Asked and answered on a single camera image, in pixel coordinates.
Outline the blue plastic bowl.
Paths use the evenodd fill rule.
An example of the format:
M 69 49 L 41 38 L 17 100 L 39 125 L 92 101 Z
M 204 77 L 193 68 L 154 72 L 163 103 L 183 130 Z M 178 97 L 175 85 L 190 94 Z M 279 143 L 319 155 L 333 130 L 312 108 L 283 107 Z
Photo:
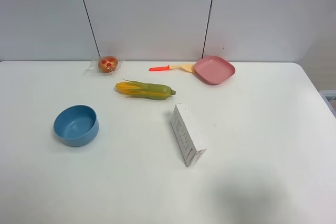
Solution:
M 56 117 L 53 128 L 64 144 L 82 147 L 95 139 L 99 132 L 99 122 L 94 109 L 86 105 L 75 105 Z

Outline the white carton box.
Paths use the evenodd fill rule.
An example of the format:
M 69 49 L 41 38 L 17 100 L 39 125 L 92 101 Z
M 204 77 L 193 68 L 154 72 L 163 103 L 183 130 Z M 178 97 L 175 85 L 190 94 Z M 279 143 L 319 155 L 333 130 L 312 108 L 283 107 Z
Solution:
M 206 152 L 207 147 L 197 121 L 184 103 L 175 105 L 170 124 L 186 167 L 193 166 Z

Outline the wrapped fruit tart pastry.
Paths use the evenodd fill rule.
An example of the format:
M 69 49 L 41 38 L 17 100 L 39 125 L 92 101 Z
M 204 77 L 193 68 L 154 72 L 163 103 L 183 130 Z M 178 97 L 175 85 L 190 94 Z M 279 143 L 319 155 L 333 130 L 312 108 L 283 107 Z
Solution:
M 89 76 L 114 76 L 123 66 L 124 60 L 114 56 L 95 56 L 84 71 Z

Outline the pink square plate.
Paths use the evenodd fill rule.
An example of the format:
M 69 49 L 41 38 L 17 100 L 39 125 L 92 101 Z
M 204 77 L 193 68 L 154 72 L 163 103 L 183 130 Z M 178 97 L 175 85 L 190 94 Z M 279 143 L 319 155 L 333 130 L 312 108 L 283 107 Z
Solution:
M 231 63 L 218 56 L 208 56 L 199 60 L 194 69 L 204 81 L 212 85 L 223 83 L 236 72 Z

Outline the toy corn cob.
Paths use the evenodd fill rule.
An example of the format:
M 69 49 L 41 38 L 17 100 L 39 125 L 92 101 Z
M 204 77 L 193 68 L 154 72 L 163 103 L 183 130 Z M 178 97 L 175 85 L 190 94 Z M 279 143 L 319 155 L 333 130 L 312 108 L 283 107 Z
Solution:
M 115 89 L 122 95 L 151 100 L 166 100 L 167 98 L 176 95 L 176 91 L 163 84 L 144 83 L 130 80 L 124 80 L 123 82 L 117 83 L 115 85 Z

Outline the orange handled yellow spatula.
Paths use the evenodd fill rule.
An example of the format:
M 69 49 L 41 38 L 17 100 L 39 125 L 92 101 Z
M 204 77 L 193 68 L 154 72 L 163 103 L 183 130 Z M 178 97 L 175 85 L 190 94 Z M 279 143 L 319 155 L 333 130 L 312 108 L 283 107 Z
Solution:
M 161 67 L 152 67 L 149 69 L 150 72 L 154 71 L 169 71 L 169 70 L 182 70 L 188 73 L 196 73 L 193 64 L 181 64 L 181 65 L 168 65 L 168 66 L 161 66 Z

